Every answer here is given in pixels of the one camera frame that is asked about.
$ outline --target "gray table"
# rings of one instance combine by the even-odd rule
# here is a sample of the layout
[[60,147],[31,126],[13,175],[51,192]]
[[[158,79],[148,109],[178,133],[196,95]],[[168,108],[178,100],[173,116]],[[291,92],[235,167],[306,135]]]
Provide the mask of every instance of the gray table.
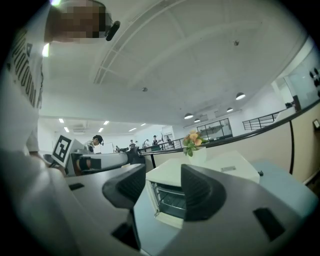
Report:
[[[251,164],[257,171],[264,173],[260,177],[259,184],[294,209],[302,218],[306,218],[314,211],[318,204],[317,196],[287,171],[269,161],[257,161]],[[154,218],[146,188],[134,207],[134,215],[141,248],[152,256],[166,247],[180,230]]]

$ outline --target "staircase railing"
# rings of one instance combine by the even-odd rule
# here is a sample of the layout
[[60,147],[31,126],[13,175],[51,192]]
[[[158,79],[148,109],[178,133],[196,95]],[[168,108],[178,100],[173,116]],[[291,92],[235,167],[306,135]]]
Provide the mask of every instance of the staircase railing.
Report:
[[258,130],[263,127],[273,124],[281,111],[263,115],[254,119],[243,121],[243,127],[245,130]]

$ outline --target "person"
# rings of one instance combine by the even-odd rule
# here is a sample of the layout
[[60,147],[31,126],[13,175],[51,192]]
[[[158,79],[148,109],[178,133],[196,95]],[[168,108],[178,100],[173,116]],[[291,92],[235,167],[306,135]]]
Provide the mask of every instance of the person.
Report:
[[92,138],[92,140],[88,140],[86,143],[84,143],[85,146],[90,146],[92,147],[92,151],[95,148],[95,146],[98,146],[99,144],[102,144],[102,146],[104,145],[103,143],[104,139],[102,138],[101,135],[96,135]]
[[175,148],[175,145],[172,143],[168,135],[166,136],[166,142],[168,142],[169,148]]
[[[158,141],[158,145],[160,146],[161,144],[164,144],[165,142],[162,140],[162,139],[159,139]],[[166,149],[166,146],[165,145],[161,145],[160,147],[161,150],[165,150]]]
[[158,145],[158,141],[157,141],[157,136],[156,136],[156,135],[153,136],[153,143],[152,143],[152,145],[153,145],[153,146]]
[[[104,4],[95,0],[70,0],[57,7],[48,2],[17,32],[0,78],[0,122],[5,124],[1,129],[0,147],[24,151],[25,155],[37,157],[49,167],[50,163],[39,154],[38,146],[44,46],[53,41],[105,38],[111,26]],[[4,109],[10,109],[10,115]]]
[[130,148],[130,149],[133,149],[135,146],[136,146],[136,145],[134,144],[134,140],[131,139],[131,140],[130,140],[130,144],[129,144],[129,148]]
[[149,140],[148,140],[148,139],[146,139],[144,145],[145,145],[146,148],[147,148],[147,147],[150,147],[150,143],[149,143]]

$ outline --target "ceiling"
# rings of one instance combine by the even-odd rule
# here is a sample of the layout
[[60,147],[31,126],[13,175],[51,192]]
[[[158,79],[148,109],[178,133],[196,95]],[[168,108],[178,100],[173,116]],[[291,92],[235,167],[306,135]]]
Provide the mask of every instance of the ceiling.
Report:
[[221,117],[273,82],[307,38],[271,1],[102,2],[120,30],[111,42],[50,45],[41,115],[183,126],[186,113]]
[[148,128],[150,124],[141,126],[142,123],[126,123],[126,122],[109,122],[104,125],[104,120],[83,120],[83,119],[67,119],[63,118],[64,123],[60,123],[58,118],[41,117],[39,122],[50,127],[50,130],[57,133],[64,133],[64,127],[67,127],[70,133],[75,135],[83,134],[108,134],[108,135],[133,135],[134,133]]

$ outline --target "window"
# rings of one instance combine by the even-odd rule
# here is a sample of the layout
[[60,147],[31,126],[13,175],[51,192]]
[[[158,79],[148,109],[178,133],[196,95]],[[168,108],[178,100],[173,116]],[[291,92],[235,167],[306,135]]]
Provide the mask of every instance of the window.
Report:
[[201,133],[201,136],[209,142],[233,136],[228,118],[198,126],[197,130]]

